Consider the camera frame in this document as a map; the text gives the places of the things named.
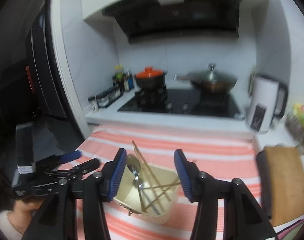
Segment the person's left hand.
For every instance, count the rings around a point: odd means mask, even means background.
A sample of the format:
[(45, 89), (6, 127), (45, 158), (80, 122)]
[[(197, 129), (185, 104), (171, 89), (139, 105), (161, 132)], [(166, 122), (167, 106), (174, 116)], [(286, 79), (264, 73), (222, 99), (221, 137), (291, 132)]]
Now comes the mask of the person's left hand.
[(13, 210), (8, 213), (8, 221), (13, 228), (24, 234), (32, 221), (32, 212), (38, 210), (43, 203), (43, 199), (32, 198), (27, 200), (16, 200)]

